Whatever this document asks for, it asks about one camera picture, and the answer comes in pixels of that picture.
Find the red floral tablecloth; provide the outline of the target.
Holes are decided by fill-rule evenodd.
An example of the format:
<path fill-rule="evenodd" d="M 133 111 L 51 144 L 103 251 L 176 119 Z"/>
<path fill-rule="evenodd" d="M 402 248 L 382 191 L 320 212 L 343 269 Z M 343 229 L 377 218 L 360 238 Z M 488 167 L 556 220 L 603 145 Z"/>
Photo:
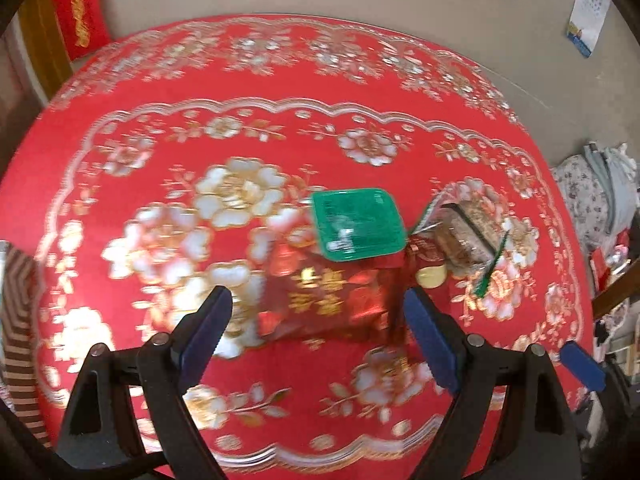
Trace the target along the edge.
<path fill-rule="evenodd" d="M 526 221 L 537 258 L 514 302 L 448 275 L 439 307 L 499 348 L 591 347 L 585 269 L 544 156 L 466 58 L 308 16 L 167 25 L 102 49 L 36 118 L 1 181 L 1 235 L 37 266 L 38 401 L 54 441 L 95 344 L 169 332 L 215 286 L 233 313 L 184 402 L 233 479 L 403 479 L 450 397 L 410 335 L 265 340 L 277 244 L 312 246 L 311 194 L 390 193 L 405 226 L 433 197 Z"/>

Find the floral fabric cushion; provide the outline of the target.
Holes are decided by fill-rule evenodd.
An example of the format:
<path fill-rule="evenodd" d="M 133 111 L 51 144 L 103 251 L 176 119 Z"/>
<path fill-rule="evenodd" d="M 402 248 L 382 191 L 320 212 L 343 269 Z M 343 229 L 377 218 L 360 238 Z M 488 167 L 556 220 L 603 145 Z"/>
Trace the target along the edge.
<path fill-rule="evenodd" d="M 589 256 L 597 248 L 607 252 L 617 235 L 626 230 L 634 208 L 624 204 L 602 155 L 590 153 L 567 157 L 552 170 L 582 253 Z"/>

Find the silver foil snack packet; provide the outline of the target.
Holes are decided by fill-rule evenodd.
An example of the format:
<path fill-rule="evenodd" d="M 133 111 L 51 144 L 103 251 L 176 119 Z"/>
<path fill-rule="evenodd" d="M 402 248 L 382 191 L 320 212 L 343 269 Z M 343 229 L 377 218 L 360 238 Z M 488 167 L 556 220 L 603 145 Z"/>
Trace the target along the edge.
<path fill-rule="evenodd" d="M 428 235 L 445 254 L 447 276 L 473 300 L 514 302 L 524 295 L 524 271 L 537 258 L 537 237 L 524 220 L 487 200 L 438 196 L 408 235 Z"/>

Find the dark red chocolate packet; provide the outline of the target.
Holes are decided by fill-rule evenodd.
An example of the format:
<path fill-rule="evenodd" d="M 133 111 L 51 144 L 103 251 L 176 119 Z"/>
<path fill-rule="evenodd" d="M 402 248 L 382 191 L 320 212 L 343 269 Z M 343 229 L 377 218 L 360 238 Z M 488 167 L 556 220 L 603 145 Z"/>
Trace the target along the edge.
<path fill-rule="evenodd" d="M 428 235 L 411 235 L 407 247 L 407 280 L 410 286 L 436 289 L 445 284 L 445 254 Z"/>

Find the red gold-lettered snack packet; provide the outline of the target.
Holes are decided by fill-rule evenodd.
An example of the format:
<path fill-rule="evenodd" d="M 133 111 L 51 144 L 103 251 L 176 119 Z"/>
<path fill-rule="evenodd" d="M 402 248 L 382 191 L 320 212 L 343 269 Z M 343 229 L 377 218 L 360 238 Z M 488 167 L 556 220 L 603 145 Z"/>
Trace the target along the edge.
<path fill-rule="evenodd" d="M 258 334 L 269 341 L 321 337 L 394 344 L 404 330 L 404 266 L 402 252 L 333 262 L 312 246 L 277 244 L 265 263 Z"/>

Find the lower red wall banner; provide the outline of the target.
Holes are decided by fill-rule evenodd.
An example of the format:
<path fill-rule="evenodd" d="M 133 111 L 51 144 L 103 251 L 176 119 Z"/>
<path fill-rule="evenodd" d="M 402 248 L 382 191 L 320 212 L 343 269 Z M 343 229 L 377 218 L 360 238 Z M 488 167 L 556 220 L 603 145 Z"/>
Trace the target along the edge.
<path fill-rule="evenodd" d="M 79 60 L 111 42 L 102 0 L 52 0 L 58 28 L 71 61 Z"/>

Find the grey folded clothes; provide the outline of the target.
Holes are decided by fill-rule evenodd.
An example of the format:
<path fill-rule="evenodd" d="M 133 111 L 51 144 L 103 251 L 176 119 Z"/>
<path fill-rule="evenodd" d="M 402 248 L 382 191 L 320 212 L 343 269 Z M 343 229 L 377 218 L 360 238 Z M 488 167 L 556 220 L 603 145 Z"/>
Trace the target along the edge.
<path fill-rule="evenodd" d="M 619 146 L 601 146 L 591 141 L 582 153 L 600 182 L 608 204 L 605 223 L 608 235 L 627 229 L 639 207 L 638 162 L 627 150 L 626 142 Z"/>

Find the wooden chair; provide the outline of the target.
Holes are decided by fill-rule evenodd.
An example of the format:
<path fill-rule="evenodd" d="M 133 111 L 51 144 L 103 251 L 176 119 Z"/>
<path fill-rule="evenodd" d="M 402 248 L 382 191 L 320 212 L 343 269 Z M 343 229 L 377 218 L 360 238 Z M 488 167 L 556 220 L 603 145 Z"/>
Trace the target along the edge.
<path fill-rule="evenodd" d="M 640 289 L 640 259 L 634 260 L 630 267 L 603 292 L 599 292 L 592 302 L 594 320 L 603 318 L 625 299 L 638 295 Z"/>

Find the yellow door frame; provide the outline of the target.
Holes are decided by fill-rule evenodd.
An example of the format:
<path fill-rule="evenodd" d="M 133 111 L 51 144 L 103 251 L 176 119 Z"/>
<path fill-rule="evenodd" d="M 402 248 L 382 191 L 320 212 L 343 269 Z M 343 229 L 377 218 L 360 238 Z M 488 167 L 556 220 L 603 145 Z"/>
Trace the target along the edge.
<path fill-rule="evenodd" d="M 52 0 L 24 0 L 17 10 L 27 58 L 44 99 L 52 99 L 73 75 Z"/>

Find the white wall calendar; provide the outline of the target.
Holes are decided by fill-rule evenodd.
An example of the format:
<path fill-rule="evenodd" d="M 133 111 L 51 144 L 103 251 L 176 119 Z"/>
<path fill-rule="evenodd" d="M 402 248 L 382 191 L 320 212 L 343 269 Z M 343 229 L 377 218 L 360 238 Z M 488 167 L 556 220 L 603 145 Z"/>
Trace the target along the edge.
<path fill-rule="evenodd" d="M 611 0 L 575 0 L 565 35 L 578 52 L 589 58 L 597 45 Z"/>

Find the striped white tray box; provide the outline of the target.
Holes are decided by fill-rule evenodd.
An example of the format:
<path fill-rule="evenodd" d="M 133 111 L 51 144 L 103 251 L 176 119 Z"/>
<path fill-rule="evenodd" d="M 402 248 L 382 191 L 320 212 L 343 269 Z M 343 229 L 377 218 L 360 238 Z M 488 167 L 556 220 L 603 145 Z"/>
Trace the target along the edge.
<path fill-rule="evenodd" d="M 38 401 L 32 307 L 37 291 L 34 259 L 1 242 L 1 400 L 48 448 L 50 438 Z"/>

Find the green sauce cup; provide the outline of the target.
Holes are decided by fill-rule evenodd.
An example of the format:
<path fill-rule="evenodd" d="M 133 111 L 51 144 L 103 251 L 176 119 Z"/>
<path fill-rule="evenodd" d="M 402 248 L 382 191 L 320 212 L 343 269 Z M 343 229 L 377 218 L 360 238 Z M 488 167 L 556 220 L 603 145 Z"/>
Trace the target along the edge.
<path fill-rule="evenodd" d="M 395 255 L 407 244 L 396 203 L 382 188 L 349 188 L 311 194 L 320 252 L 343 263 Z"/>

